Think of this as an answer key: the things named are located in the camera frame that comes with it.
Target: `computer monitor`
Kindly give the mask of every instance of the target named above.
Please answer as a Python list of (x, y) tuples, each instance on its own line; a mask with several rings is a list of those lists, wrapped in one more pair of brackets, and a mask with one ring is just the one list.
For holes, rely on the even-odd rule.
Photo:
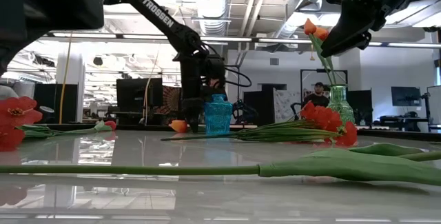
[(392, 105), (396, 107), (421, 106), (419, 87), (392, 87)]
[[(116, 98), (122, 112), (142, 112), (144, 107), (145, 86), (148, 79), (117, 79)], [(162, 106), (163, 80), (150, 79), (147, 91), (148, 106)]]
[(360, 125), (364, 120), (367, 125), (372, 123), (372, 91), (371, 90), (352, 90), (348, 91), (347, 102), (353, 109), (356, 123)]

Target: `man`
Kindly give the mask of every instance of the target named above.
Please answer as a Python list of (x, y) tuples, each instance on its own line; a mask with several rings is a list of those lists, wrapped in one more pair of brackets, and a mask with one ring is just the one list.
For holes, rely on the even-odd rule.
[(327, 107), (329, 104), (329, 99), (323, 96), (324, 90), (325, 89), (323, 83), (317, 82), (316, 85), (314, 86), (314, 93), (305, 97), (305, 100), (303, 101), (303, 106), (307, 104), (309, 101), (311, 101), (315, 106)]

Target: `green glass vase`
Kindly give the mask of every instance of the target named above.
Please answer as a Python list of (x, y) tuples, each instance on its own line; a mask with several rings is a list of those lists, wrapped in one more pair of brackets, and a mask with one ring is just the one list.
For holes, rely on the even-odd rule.
[(331, 92), (329, 95), (329, 105), (333, 111), (340, 114), (343, 125), (347, 121), (351, 121), (355, 124), (356, 120), (353, 117), (353, 110), (349, 103), (346, 101), (346, 86), (345, 85), (331, 85)]

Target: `whiteboard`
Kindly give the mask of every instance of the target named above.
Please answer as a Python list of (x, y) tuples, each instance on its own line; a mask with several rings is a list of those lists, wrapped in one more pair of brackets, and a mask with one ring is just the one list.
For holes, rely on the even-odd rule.
[(429, 107), (433, 124), (441, 124), (441, 86), (428, 87)]

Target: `robotic arm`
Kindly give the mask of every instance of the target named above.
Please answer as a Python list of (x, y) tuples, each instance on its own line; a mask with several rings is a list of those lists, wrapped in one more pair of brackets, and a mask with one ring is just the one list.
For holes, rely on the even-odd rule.
[(351, 48), (365, 49), (371, 40), (369, 29), (379, 31), (386, 16), (405, 6), (407, 0), (327, 0), (341, 5), (337, 25), (323, 42), (322, 55), (328, 57)]
[(197, 32), (175, 21), (154, 0), (103, 0), (103, 3), (129, 3), (167, 36), (178, 52), (173, 61), (181, 65), (183, 112), (196, 132), (203, 106), (201, 76), (215, 79), (225, 77), (224, 59), (217, 54), (210, 55), (208, 46), (201, 41)]

